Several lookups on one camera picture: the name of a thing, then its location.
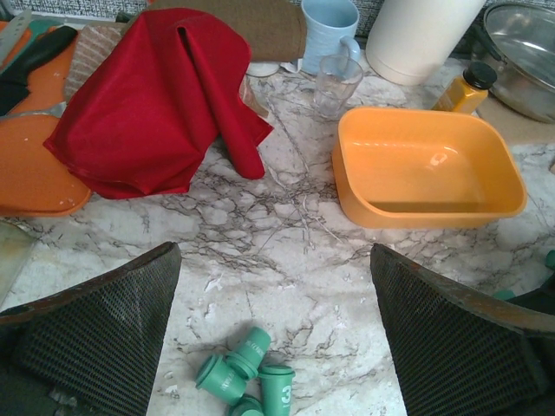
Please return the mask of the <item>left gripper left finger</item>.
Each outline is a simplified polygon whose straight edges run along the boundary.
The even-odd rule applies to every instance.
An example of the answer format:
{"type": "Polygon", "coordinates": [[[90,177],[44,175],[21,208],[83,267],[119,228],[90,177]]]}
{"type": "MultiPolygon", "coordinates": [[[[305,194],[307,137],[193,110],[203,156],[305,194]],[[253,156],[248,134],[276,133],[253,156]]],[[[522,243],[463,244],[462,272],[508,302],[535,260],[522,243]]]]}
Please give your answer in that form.
{"type": "Polygon", "coordinates": [[[147,412],[181,266],[166,242],[1,314],[1,413],[52,415],[58,387],[102,415],[147,412]]]}

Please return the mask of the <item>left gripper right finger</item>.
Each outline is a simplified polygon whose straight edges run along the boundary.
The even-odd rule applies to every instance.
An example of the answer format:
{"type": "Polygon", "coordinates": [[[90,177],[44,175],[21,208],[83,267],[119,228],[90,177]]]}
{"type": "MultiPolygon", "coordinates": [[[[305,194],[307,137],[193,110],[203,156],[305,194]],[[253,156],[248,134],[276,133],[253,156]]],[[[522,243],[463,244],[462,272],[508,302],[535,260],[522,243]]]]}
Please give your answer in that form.
{"type": "Polygon", "coordinates": [[[552,415],[554,279],[500,300],[383,244],[370,271],[409,415],[552,415]]]}

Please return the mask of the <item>orange plastic storage basket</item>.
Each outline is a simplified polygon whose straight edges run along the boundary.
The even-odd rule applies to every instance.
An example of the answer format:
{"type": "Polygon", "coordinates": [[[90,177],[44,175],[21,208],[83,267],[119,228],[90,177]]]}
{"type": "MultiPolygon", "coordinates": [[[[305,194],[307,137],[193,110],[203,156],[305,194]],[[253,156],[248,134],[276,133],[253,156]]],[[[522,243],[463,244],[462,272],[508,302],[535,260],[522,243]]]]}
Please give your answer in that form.
{"type": "Polygon", "coordinates": [[[357,107],[332,165],[346,217],[369,229],[469,229],[519,215],[527,192],[500,133],[479,117],[357,107]]]}

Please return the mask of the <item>red cloth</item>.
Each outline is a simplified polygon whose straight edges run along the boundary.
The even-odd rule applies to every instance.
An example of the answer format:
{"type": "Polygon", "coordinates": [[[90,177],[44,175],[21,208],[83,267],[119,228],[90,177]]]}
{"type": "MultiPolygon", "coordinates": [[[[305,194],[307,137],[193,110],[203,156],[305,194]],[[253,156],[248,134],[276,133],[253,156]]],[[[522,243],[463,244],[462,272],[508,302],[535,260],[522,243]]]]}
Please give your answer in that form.
{"type": "Polygon", "coordinates": [[[104,198],[187,192],[216,139],[240,176],[261,179],[258,145],[272,128],[239,93],[250,59],[246,40],[213,15],[143,12],[44,145],[104,198]]]}

